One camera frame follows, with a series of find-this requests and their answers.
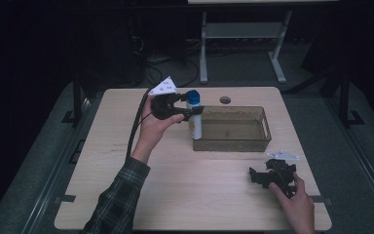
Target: blue lid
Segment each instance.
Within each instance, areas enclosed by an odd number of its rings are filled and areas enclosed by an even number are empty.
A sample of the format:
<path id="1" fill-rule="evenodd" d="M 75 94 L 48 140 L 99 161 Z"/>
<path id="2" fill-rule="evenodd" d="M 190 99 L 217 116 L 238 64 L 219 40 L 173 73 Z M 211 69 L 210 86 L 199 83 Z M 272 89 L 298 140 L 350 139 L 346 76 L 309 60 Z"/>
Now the blue lid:
<path id="1" fill-rule="evenodd" d="M 192 105 L 200 103 L 200 94 L 196 90 L 191 90 L 187 92 L 186 97 L 187 97 L 187 102 L 189 102 Z"/>

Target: plaid sleeve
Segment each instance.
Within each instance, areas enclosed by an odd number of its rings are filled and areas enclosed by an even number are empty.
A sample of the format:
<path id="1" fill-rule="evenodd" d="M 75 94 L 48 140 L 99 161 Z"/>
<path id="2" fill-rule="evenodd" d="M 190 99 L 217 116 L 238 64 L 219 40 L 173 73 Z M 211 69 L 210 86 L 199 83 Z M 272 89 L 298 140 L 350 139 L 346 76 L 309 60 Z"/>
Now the plaid sleeve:
<path id="1" fill-rule="evenodd" d="M 128 158 L 114 182 L 99 195 L 82 233 L 132 233 L 136 204 L 149 172 L 147 165 Z"/>

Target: black clamp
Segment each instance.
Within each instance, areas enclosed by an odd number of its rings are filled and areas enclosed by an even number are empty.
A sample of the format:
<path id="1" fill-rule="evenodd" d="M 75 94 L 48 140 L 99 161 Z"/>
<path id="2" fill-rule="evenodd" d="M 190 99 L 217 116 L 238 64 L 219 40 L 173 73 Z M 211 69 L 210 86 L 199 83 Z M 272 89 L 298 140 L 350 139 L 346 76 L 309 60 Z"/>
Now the black clamp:
<path id="1" fill-rule="evenodd" d="M 183 121 L 188 121 L 193 115 L 200 115 L 205 109 L 204 106 L 194 106 L 191 109 L 174 107 L 177 101 L 185 101 L 185 94 L 168 94 L 154 97 L 151 103 L 153 115 L 160 120 L 165 120 L 172 115 L 183 114 Z"/>
<path id="2" fill-rule="evenodd" d="M 294 189 L 290 188 L 289 183 L 293 182 L 293 173 L 296 172 L 296 165 L 287 165 L 286 161 L 270 159 L 266 162 L 268 173 L 257 173 L 250 168 L 251 182 L 262 184 L 263 188 L 268 188 L 271 182 L 278 185 L 286 197 L 291 198 L 294 195 Z"/>

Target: rectangular container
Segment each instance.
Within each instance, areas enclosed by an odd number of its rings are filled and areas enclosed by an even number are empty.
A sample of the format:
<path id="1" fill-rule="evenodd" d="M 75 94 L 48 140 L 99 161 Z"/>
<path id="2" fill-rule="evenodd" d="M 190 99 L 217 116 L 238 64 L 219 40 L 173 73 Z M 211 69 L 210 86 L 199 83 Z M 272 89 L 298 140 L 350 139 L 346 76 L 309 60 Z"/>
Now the rectangular container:
<path id="1" fill-rule="evenodd" d="M 272 139 L 261 106 L 206 106 L 195 151 L 264 152 Z"/>

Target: human hand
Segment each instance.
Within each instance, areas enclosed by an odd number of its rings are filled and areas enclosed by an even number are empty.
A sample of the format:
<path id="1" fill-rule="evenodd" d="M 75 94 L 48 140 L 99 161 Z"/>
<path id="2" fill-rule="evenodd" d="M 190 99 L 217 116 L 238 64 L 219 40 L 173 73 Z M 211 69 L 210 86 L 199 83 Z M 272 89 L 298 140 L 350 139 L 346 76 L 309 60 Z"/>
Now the human hand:
<path id="1" fill-rule="evenodd" d="M 154 97 L 149 96 L 145 101 L 141 112 L 141 128 L 138 137 L 138 142 L 131 157 L 147 163 L 151 151 L 163 137 L 166 129 L 184 119 L 184 115 L 177 114 L 165 120 L 159 120 L 152 114 L 151 101 Z"/>
<path id="2" fill-rule="evenodd" d="M 296 173 L 293 177 L 296 182 L 296 194 L 290 199 L 273 182 L 269 184 L 270 190 L 278 198 L 287 220 L 296 233 L 315 233 L 315 204 L 305 191 L 305 181 Z"/>

